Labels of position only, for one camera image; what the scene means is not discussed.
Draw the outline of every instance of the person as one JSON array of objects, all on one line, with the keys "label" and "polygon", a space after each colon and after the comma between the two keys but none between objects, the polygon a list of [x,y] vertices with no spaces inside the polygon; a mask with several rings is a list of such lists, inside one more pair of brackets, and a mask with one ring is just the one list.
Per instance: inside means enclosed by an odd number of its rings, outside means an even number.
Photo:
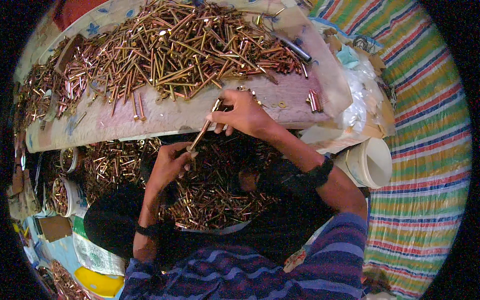
[{"label": "person", "polygon": [[[225,235],[180,232],[168,222],[160,224],[158,210],[170,183],[189,169],[192,158],[188,152],[177,157],[191,143],[160,147],[143,202],[127,205],[137,215],[125,213],[127,207],[118,208],[124,204],[107,201],[105,207],[92,206],[85,216],[92,242],[132,257],[120,299],[360,298],[367,234],[362,193],[329,158],[270,118],[250,93],[226,90],[223,98],[233,110],[206,117],[216,122],[216,133],[226,124],[226,135],[237,129],[267,141],[286,157],[242,186],[282,200],[241,230]],[[128,191],[119,195],[118,199],[129,198]],[[285,273],[281,266],[285,259],[333,215],[309,247],[304,263]],[[122,250],[130,239],[131,252]],[[163,274],[160,264],[173,267]]]}]

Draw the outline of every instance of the bolt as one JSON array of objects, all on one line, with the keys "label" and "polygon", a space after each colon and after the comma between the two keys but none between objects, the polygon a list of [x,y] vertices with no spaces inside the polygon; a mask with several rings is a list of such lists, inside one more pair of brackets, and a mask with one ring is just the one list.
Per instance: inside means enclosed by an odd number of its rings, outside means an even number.
[{"label": "bolt", "polygon": [[133,119],[137,121],[139,119],[137,115],[137,108],[135,107],[135,96],[132,93],[132,105],[133,105]]}]

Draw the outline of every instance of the red object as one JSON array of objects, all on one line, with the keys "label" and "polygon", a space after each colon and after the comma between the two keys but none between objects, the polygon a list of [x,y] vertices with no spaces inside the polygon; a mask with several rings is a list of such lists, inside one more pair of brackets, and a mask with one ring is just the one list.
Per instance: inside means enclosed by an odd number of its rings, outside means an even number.
[{"label": "red object", "polygon": [[108,0],[57,0],[53,11],[53,22],[64,31],[78,18]]}]

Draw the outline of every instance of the left hand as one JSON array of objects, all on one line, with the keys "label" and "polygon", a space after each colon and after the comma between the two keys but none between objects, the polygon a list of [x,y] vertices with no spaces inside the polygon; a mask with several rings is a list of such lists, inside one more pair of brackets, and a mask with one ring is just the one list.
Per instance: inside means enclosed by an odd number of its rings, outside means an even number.
[{"label": "left hand", "polygon": [[158,194],[177,176],[182,177],[190,169],[187,163],[192,159],[188,152],[175,158],[176,152],[191,145],[191,142],[181,142],[161,146],[156,157],[155,165],[145,188],[145,194]]}]

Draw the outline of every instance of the wooden board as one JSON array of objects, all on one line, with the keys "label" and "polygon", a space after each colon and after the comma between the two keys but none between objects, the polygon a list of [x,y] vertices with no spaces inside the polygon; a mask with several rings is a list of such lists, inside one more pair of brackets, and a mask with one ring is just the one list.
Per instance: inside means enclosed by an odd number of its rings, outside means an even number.
[{"label": "wooden board", "polygon": [[[268,11],[275,13],[283,8],[282,3],[259,1],[249,6],[249,11]],[[309,66],[309,79],[303,75],[277,74],[279,85],[274,85],[263,76],[253,77],[249,81],[225,81],[224,88],[233,88],[245,85],[257,93],[258,100],[267,107],[266,112],[277,122],[290,129],[306,129],[315,123],[328,119],[325,114],[312,114],[310,105],[305,103],[308,90],[314,89],[322,101],[326,114],[336,116],[345,110],[351,103],[352,97],[342,70],[316,28],[303,15],[297,6],[285,9],[275,25],[275,30],[282,30],[292,40],[302,41],[302,47],[312,56]],[[196,132],[201,129],[204,118],[220,94],[215,85],[209,85],[191,101],[179,98],[177,102],[164,100],[156,103],[158,92],[145,86],[138,89],[144,100],[144,111],[147,121],[133,120],[132,104],[118,103],[115,114],[111,117],[111,106],[95,101],[91,107],[87,103],[93,97],[84,98],[79,103],[76,114],[72,117],[63,117],[46,125],[40,130],[39,120],[27,129],[26,144],[29,152],[62,149],[101,142],[105,140],[134,140],[147,137]],[[287,106],[279,108],[278,103],[284,102]],[[79,118],[86,112],[77,128],[74,127]]]}]

